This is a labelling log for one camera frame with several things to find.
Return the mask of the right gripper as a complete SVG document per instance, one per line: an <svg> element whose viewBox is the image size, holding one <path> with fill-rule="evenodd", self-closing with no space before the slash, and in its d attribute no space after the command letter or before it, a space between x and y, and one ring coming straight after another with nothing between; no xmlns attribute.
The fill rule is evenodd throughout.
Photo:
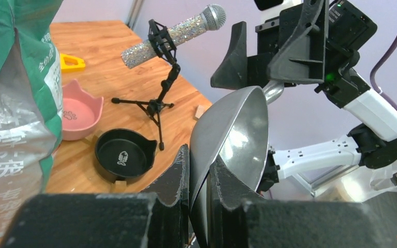
<svg viewBox="0 0 397 248"><path fill-rule="evenodd" d="M232 25L227 53L210 78L213 88L322 84L356 64L377 24L349 1L303 1L256 26L257 54L247 57L247 23Z"/></svg>

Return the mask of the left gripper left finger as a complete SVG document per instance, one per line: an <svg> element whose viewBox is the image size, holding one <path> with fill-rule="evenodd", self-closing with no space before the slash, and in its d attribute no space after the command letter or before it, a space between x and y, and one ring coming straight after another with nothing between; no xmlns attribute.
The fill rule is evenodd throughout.
<svg viewBox="0 0 397 248"><path fill-rule="evenodd" d="M26 200L0 247L185 247L189 147L139 193L40 194Z"/></svg>

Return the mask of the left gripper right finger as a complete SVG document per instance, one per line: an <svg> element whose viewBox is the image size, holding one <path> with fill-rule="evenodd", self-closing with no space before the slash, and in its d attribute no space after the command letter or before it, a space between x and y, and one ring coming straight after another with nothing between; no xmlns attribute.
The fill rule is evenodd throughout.
<svg viewBox="0 0 397 248"><path fill-rule="evenodd" d="M397 231L363 203L267 200L221 159L209 170L210 247L397 247Z"/></svg>

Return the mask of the silver metal scoop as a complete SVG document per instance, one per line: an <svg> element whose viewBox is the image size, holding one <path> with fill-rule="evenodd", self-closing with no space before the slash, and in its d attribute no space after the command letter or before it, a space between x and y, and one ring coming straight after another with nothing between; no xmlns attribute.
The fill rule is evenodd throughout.
<svg viewBox="0 0 397 248"><path fill-rule="evenodd" d="M269 81L248 86L214 103L196 122L190 138L189 210L200 247L208 245L208 174L221 158L249 189L256 191L268 155L267 105L284 91L284 84Z"/></svg>

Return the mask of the green dog food bag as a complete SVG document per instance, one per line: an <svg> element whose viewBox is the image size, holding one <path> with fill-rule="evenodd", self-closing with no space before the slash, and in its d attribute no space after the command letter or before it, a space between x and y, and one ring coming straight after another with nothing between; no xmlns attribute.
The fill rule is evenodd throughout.
<svg viewBox="0 0 397 248"><path fill-rule="evenodd" d="M62 141L62 73L50 33L61 4L0 1L0 237L45 191Z"/></svg>

